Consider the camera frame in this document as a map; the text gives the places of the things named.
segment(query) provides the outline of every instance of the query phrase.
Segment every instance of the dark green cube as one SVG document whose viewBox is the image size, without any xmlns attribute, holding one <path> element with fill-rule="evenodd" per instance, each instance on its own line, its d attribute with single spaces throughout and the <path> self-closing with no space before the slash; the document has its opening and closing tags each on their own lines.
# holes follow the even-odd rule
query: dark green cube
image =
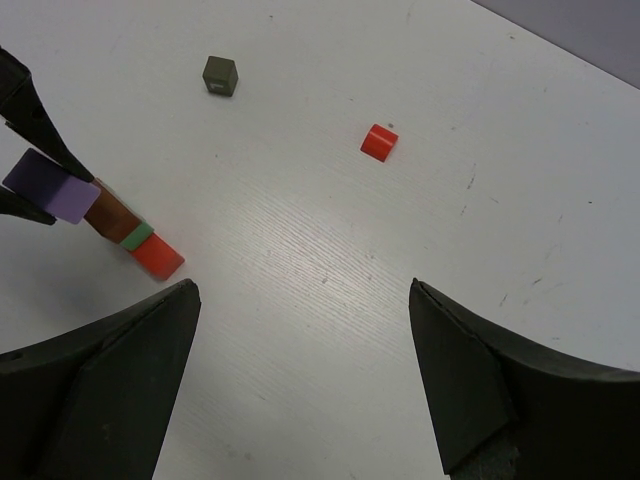
<svg viewBox="0 0 640 480">
<path fill-rule="evenodd" d="M 227 58 L 209 57 L 202 78 L 211 93 L 230 97 L 238 83 L 236 62 Z"/>
</svg>

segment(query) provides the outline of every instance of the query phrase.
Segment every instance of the purple block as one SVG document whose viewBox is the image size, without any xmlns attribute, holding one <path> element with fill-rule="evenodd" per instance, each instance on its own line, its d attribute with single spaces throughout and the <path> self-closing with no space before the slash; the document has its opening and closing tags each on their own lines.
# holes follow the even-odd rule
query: purple block
<svg viewBox="0 0 640 480">
<path fill-rule="evenodd" d="M 31 148 L 2 184 L 45 212 L 73 224 L 80 223 L 100 196 L 98 187 L 74 177 Z"/>
</svg>

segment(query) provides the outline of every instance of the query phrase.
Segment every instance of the tower of blocks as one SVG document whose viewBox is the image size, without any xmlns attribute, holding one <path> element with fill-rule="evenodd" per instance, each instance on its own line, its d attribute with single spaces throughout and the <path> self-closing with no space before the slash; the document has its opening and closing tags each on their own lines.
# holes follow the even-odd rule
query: tower of blocks
<svg viewBox="0 0 640 480">
<path fill-rule="evenodd" d="M 84 218 L 158 280 L 167 280 L 184 263 L 184 258 L 103 182 L 97 178 L 92 183 L 80 180 L 32 148 L 2 184 L 56 218 L 73 224 Z"/>
</svg>

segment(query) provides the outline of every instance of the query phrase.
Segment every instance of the white tabletop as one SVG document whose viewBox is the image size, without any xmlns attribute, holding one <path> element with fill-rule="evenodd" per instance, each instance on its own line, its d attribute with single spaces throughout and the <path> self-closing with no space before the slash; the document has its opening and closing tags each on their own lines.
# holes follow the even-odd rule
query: white tabletop
<svg viewBox="0 0 640 480">
<path fill-rule="evenodd" d="M 414 276 L 640 369 L 640 91 L 481 7 L 12 0 L 0 43 L 200 286 L 156 479 L 441 478 Z M 385 164 L 359 151 L 373 123 L 400 136 Z M 8 172 L 26 144 L 0 145 Z M 0 351 L 162 288 L 86 224 L 0 220 Z"/>
</svg>

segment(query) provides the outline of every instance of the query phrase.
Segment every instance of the black plastic part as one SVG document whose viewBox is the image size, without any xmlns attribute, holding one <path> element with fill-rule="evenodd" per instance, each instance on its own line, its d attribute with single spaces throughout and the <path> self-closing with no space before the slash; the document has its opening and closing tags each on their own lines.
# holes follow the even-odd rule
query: black plastic part
<svg viewBox="0 0 640 480">
<path fill-rule="evenodd" d="M 72 175 L 92 182 L 93 175 L 62 141 L 33 86 L 31 72 L 0 48 L 0 115 L 9 128 Z"/>
<path fill-rule="evenodd" d="M 56 223 L 54 216 L 2 186 L 0 186 L 0 215 L 11 215 L 44 225 Z"/>
<path fill-rule="evenodd" d="M 438 449 L 453 479 L 640 478 L 640 373 L 539 345 L 417 280 L 409 308 Z M 495 368 L 478 367 L 489 363 L 486 353 Z M 492 397 L 497 405 L 487 404 Z M 505 408 L 515 415 L 502 422 L 496 412 Z"/>
<path fill-rule="evenodd" d="M 182 281 L 0 356 L 0 478 L 150 480 L 195 334 Z"/>
</svg>

